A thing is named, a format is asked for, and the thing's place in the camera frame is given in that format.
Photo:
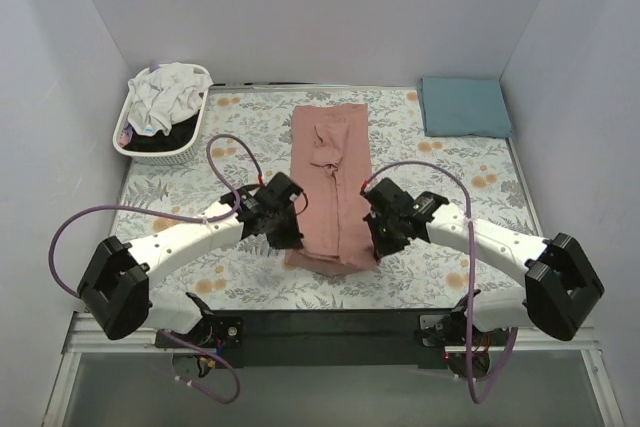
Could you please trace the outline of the pink printed t shirt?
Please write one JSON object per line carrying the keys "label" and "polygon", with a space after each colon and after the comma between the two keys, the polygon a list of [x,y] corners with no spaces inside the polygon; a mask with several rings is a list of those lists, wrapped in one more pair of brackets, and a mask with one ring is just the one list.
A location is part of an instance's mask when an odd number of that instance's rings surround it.
{"label": "pink printed t shirt", "polygon": [[302,105],[292,115],[290,177],[306,194],[296,201],[303,247],[286,263],[326,276],[377,265],[360,195],[372,174],[366,104]]}

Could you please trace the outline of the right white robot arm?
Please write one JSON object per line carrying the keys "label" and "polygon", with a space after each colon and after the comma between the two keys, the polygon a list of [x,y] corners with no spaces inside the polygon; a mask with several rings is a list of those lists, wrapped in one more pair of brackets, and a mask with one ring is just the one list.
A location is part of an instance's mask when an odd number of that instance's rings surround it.
{"label": "right white robot arm", "polygon": [[604,286],[580,243],[559,233],[548,239],[472,220],[447,198],[431,192],[412,197],[385,178],[361,192],[374,252],[383,258],[413,240],[469,255],[514,281],[501,291],[477,289],[452,309],[475,333],[535,327],[570,341],[604,294]]}

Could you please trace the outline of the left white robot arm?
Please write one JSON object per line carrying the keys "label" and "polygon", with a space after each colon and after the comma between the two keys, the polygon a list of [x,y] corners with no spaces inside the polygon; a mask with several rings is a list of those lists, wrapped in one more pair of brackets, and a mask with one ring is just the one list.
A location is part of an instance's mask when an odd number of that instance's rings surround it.
{"label": "left white robot arm", "polygon": [[176,270],[217,249],[263,235],[275,250],[302,246],[295,203],[307,197],[286,174],[256,189],[222,196],[193,223],[123,243],[111,236],[96,248],[78,285],[79,298],[110,340],[141,327],[166,330],[191,343],[214,332],[214,313],[198,295],[158,292]]}

